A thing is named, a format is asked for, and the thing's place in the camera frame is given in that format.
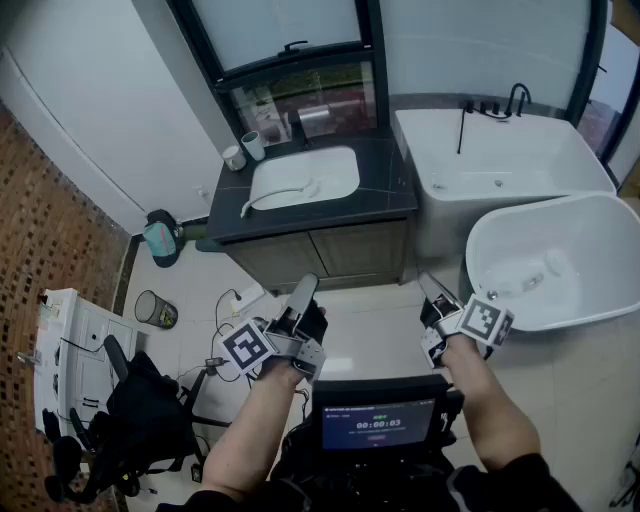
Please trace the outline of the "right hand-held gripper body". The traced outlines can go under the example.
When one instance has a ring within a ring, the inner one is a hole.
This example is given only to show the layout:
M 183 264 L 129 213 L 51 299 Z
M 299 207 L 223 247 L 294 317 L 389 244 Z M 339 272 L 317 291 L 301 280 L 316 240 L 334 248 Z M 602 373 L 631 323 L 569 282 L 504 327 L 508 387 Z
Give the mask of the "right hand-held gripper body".
M 503 345 L 509 335 L 514 315 L 507 309 L 483 301 L 472 294 L 463 304 L 463 310 L 452 314 L 440 314 L 435 323 L 422 323 L 425 331 L 421 348 L 432 368 L 442 367 L 441 357 L 448 348 L 448 339 L 464 334 L 486 347 L 484 359 L 488 359 L 495 348 Z

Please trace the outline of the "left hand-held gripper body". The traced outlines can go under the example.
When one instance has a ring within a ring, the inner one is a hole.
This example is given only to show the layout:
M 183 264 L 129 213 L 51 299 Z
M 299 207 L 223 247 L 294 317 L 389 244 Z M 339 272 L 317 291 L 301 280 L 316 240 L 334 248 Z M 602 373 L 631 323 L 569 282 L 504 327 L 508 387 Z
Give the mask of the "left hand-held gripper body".
M 277 318 L 252 318 L 222 336 L 217 345 L 240 375 L 269 359 L 288 361 L 307 381 L 316 380 L 326 355 L 324 348 L 299 331 L 299 321 L 287 317 L 285 307 Z

